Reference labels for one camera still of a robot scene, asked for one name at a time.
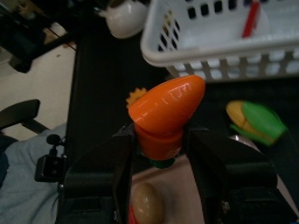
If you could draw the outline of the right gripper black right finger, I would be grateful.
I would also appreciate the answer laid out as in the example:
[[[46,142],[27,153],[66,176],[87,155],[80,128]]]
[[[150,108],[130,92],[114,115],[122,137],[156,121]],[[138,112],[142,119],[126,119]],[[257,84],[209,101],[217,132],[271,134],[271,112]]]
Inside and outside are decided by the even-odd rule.
[[[278,190],[270,159],[207,129],[188,129],[186,155],[206,224],[293,224],[297,214]]]

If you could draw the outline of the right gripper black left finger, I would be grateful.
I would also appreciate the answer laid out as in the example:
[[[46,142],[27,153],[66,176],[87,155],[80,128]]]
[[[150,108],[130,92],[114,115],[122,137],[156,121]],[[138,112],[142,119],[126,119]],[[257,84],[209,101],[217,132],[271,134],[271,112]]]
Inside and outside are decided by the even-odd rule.
[[[128,224],[134,146],[130,124],[71,165],[56,224]]]

